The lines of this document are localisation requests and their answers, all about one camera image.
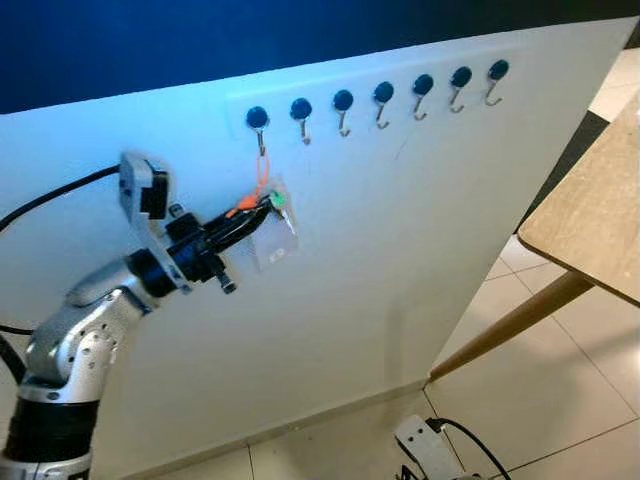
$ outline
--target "floor tile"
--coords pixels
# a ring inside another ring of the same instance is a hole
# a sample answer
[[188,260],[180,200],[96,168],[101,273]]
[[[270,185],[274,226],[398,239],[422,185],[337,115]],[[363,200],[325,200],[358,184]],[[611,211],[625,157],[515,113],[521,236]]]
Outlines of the floor tile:
[[[485,282],[441,356],[455,351],[523,300],[513,275]],[[427,386],[437,413],[467,426],[514,468],[635,418],[620,395],[552,319]],[[496,473],[478,448],[449,435],[465,467]]]
[[252,480],[249,450],[243,448],[154,478],[158,480],[210,480],[212,478]]
[[509,241],[502,249],[500,258],[504,260],[514,272],[549,263],[549,260],[546,258],[542,258],[540,255],[527,250],[515,235],[509,237]]
[[639,451],[640,422],[636,420],[510,475],[513,480],[637,480]]
[[538,293],[565,272],[566,270],[560,265],[547,263],[536,268],[518,272],[516,275],[532,293]]
[[592,100],[589,110],[613,122],[622,109],[638,93],[638,85],[601,88]]
[[492,278],[502,277],[503,275],[509,275],[512,273],[513,272],[511,271],[511,269],[507,267],[507,264],[498,257],[496,263],[494,263],[493,267],[491,267],[491,270],[489,270],[489,273],[487,274],[487,278],[485,280],[491,280]]
[[[536,292],[562,271],[545,265],[518,276]],[[640,309],[594,287],[553,316],[640,414]]]
[[411,463],[393,432],[412,414],[433,415],[422,392],[252,445],[255,480],[392,479]]
[[623,85],[640,85],[640,49],[638,48],[620,52],[616,63],[613,64],[602,83],[603,88]]

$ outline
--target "table top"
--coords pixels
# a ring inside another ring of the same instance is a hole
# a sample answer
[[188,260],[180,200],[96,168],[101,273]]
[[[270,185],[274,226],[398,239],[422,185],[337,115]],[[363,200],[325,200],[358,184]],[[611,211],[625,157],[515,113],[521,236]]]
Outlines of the table top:
[[640,306],[638,99],[518,230],[525,247]]

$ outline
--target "screw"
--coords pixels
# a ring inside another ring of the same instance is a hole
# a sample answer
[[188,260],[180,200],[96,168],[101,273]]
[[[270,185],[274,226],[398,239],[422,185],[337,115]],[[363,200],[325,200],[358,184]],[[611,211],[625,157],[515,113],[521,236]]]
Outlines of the screw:
[[220,272],[218,274],[218,281],[220,282],[222,291],[227,295],[233,293],[236,290],[236,284],[233,283],[233,280],[231,280],[226,273]]
[[183,213],[184,213],[184,209],[182,208],[182,205],[180,205],[179,203],[174,203],[169,207],[169,215],[171,215],[173,218],[178,218]]

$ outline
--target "green tag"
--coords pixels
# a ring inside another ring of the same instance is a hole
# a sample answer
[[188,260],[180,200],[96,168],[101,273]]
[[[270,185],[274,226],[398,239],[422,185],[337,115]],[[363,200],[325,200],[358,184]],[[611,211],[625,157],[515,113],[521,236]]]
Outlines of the green tag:
[[277,190],[269,194],[269,200],[271,200],[271,204],[276,208],[282,208],[285,203],[287,203],[287,198]]

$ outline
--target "hook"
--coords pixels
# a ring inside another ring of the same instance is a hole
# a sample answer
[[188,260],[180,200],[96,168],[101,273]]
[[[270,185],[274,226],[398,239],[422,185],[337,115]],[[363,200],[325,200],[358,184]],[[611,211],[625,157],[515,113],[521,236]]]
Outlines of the hook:
[[309,145],[311,143],[311,137],[307,135],[306,125],[307,119],[311,115],[312,111],[313,108],[311,108],[309,100],[307,100],[306,98],[298,98],[291,104],[291,111],[289,112],[291,118],[293,118],[300,124],[302,143],[304,143],[305,145]]
[[433,78],[431,75],[424,74],[420,75],[415,82],[413,82],[413,93],[418,97],[418,101],[416,102],[416,106],[413,107],[413,118],[417,121],[424,120],[427,116],[426,113],[418,114],[418,110],[420,109],[420,104],[422,103],[422,99],[425,97],[427,93],[433,88]]
[[493,92],[493,89],[496,88],[498,81],[502,77],[504,77],[508,71],[509,71],[509,62],[507,62],[506,60],[498,60],[496,63],[491,65],[491,68],[489,69],[489,73],[487,74],[489,78],[489,90],[487,91],[487,94],[484,97],[484,103],[487,106],[495,107],[497,104],[499,104],[502,101],[502,97],[498,97],[494,101],[491,101],[489,100],[489,96],[491,95],[491,92]]
[[349,90],[340,90],[334,95],[333,108],[335,108],[336,112],[340,115],[338,130],[343,137],[348,137],[351,133],[351,129],[344,128],[344,116],[347,114],[347,110],[351,108],[351,105],[353,105],[353,95],[351,95]]
[[258,134],[258,148],[260,150],[260,156],[264,157],[267,153],[267,148],[264,146],[264,129],[269,125],[269,115],[267,111],[262,107],[253,107],[247,112],[246,118],[247,125],[251,130]]
[[456,99],[464,86],[469,83],[469,80],[471,80],[471,69],[469,67],[460,67],[451,76],[449,83],[453,88],[453,95],[451,96],[451,100],[449,100],[449,110],[453,113],[460,113],[464,110],[464,105],[458,105],[457,107],[453,105],[456,103]]
[[375,91],[373,92],[373,99],[378,104],[378,114],[376,115],[376,125],[380,130],[384,130],[389,126],[389,121],[385,121],[383,123],[380,122],[380,118],[382,118],[382,111],[384,110],[384,106],[387,104],[389,100],[393,97],[393,85],[389,82],[382,82],[379,84]]

